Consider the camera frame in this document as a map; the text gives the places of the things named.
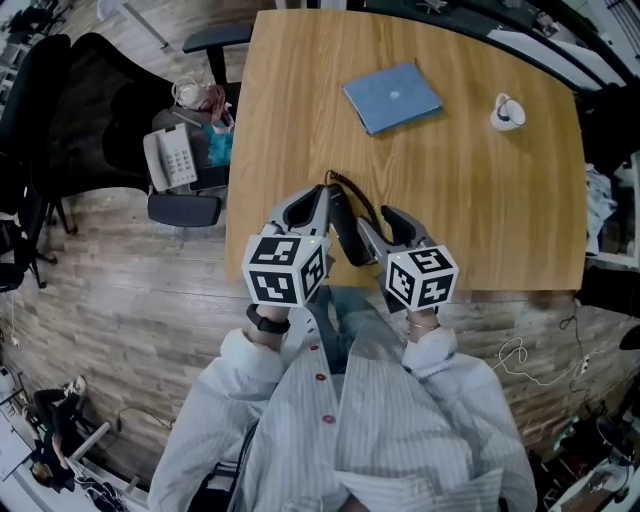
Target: white cable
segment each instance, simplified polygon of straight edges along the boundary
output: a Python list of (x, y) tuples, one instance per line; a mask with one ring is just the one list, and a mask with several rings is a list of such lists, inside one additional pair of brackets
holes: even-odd
[[(518, 346), (515, 347), (511, 352), (509, 352), (507, 357), (502, 357), (502, 352), (504, 351), (504, 349), (507, 346), (509, 346), (513, 341), (516, 341), (516, 340), (519, 341)], [(540, 382), (538, 379), (536, 379), (535, 377), (532, 377), (527, 372), (515, 372), (515, 371), (512, 371), (512, 370), (509, 370), (509, 368), (507, 368), (507, 365), (505, 364), (507, 359), (509, 359), (515, 353), (518, 354), (518, 363), (524, 364), (524, 363), (527, 362), (527, 358), (529, 357), (529, 352), (527, 351), (527, 349), (525, 347), (522, 346), (523, 343), (524, 342), (522, 340), (522, 337), (520, 337), (520, 336), (515, 336), (515, 337), (511, 338), (509, 341), (507, 341), (506, 343), (504, 343), (502, 345), (502, 347), (500, 347), (500, 350), (498, 351), (498, 362), (496, 364), (494, 364), (491, 367), (491, 369), (495, 370), (496, 367), (502, 366), (504, 371), (506, 373), (508, 373), (509, 375), (524, 375), (529, 380), (532, 380), (533, 382), (535, 382), (539, 386), (551, 386), (552, 384), (555, 384), (560, 379), (562, 379), (564, 376), (566, 376), (571, 370), (573, 370), (573, 379), (572, 380), (577, 380), (581, 376), (578, 373), (578, 369), (582, 367), (582, 363), (583, 363), (584, 359), (586, 359), (587, 357), (591, 357), (594, 354), (604, 354), (606, 352), (606, 350), (594, 350), (593, 352), (589, 352), (580, 361), (577, 361), (577, 362), (569, 365), (569, 367), (564, 372), (562, 372), (560, 375), (558, 375), (552, 381), (550, 381), (550, 382)]]

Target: sleeve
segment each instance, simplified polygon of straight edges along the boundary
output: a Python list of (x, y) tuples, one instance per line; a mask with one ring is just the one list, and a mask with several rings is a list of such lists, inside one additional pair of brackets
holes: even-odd
[(149, 491), (150, 510), (185, 512), (204, 478), (223, 459), (236, 461), (284, 374), (280, 354), (251, 343), (241, 329), (193, 384)]
[[(509, 512), (535, 510), (533, 473), (498, 377), (484, 361), (438, 347), (438, 331), (412, 347), (412, 370), (469, 443), (477, 476), (503, 469), (500, 495)], [(456, 345), (449, 340), (450, 348)], [(432, 349), (437, 357), (425, 355)]]
[(36, 445), (36, 449), (31, 452), (31, 455), (29, 455), (29, 458), (31, 459), (31, 462), (40, 462), (40, 458), (41, 458), (40, 454), (42, 452), (42, 447), (44, 445), (42, 444), (42, 441), (40, 439), (34, 439), (33, 442)]

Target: black watch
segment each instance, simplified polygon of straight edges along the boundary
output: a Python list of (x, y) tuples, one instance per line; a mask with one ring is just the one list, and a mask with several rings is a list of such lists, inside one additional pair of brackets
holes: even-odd
[(273, 320), (260, 316), (256, 309), (258, 309), (258, 305), (251, 304), (247, 308), (247, 316), (259, 331), (271, 334), (285, 334), (289, 330), (289, 327), (291, 327), (289, 320), (285, 320), (282, 323), (274, 322)]

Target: striped shirt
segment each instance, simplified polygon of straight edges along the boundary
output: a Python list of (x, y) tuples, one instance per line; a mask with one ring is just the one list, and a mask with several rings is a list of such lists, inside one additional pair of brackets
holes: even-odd
[(365, 320), (343, 377), (318, 327), (292, 312), (280, 353), (231, 331), (194, 383), (151, 485), (154, 512), (185, 512), (217, 462), (237, 460), (259, 420), (237, 510), (536, 508), (531, 468), (495, 373), (438, 328), (405, 346)]

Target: wooden floor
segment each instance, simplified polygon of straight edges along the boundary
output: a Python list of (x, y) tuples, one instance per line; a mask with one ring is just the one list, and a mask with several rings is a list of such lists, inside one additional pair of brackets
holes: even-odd
[[(134, 4), (176, 48), (188, 33), (211, 23), (251, 19), (249, 0), (159, 0)], [(205, 73), (203, 57), (178, 51), (163, 54), (140, 39), (125, 20), (98, 24), (95, 2), (76, 2), (65, 31), (104, 34), (139, 64), (167, 78), (195, 70)], [(231, 55), (230, 73), (241, 74), (243, 51)], [(226, 332), (242, 325), (249, 300), (244, 286), (224, 279), (224, 219), (207, 229), (154, 224), (146, 197), (133, 190), (106, 190), (71, 198), (67, 211), (79, 227), (67, 236), (60, 226), (43, 234), (43, 247), (59, 259), (43, 265), (48, 280), (39, 291), (28, 275), (19, 291), (0, 295), (0, 327), (11, 335), (14, 300), (15, 337), (5, 343), (5, 363), (24, 373), (30, 391), (59, 386), (77, 374), (89, 383), (90, 405), (103, 420), (115, 422), (119, 410), (143, 407), (166, 422), (177, 415), (193, 379), (218, 354)], [(462, 351), (497, 361), (504, 342), (522, 336), (529, 360), (518, 367), (549, 382), (579, 360), (573, 326), (559, 322), (571, 315), (569, 294), (461, 293), (443, 307), (441, 321), (458, 331)], [(525, 444), (547, 453), (566, 420), (583, 407), (607, 398), (620, 400), (637, 368), (635, 353), (617, 345), (637, 322), (594, 308), (578, 311), (584, 351), (594, 354), (586, 374), (569, 388), (571, 374), (540, 387), (524, 376), (497, 369)], [(107, 436), (110, 467), (150, 481), (168, 431), (151, 417), (129, 410), (123, 431)]]

